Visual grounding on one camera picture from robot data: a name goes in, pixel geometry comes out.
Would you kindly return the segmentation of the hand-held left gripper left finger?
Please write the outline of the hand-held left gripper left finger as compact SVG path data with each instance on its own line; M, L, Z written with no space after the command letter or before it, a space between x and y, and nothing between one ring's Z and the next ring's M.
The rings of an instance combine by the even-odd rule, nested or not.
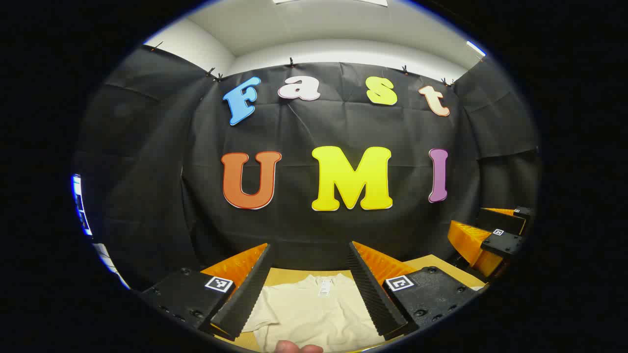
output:
M174 271L139 297L190 329L234 341L253 312L271 266L272 246L263 243L201 271Z

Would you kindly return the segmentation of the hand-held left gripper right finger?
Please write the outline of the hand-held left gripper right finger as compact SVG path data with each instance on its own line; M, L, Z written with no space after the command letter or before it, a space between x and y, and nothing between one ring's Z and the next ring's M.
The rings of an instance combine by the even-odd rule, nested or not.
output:
M348 244L348 268L377 333L386 340L427 331L483 292L437 266L417 270L355 241Z

